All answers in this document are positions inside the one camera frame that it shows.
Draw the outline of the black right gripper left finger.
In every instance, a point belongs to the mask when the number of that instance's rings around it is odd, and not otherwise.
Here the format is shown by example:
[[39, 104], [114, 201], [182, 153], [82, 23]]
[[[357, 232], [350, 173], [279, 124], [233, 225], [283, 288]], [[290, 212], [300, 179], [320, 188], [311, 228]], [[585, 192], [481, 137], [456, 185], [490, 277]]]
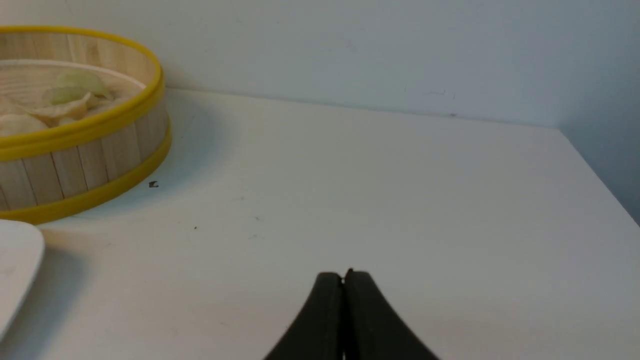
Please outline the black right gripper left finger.
[[266, 360], [342, 360], [343, 281], [320, 272], [301, 310]]

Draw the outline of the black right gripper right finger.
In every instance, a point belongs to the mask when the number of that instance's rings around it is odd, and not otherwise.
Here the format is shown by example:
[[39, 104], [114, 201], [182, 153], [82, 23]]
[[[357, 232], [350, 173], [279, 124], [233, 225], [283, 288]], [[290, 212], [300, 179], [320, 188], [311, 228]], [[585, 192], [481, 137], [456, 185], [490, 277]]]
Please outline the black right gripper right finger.
[[347, 360], [436, 360], [387, 301], [370, 273], [349, 269], [343, 278]]

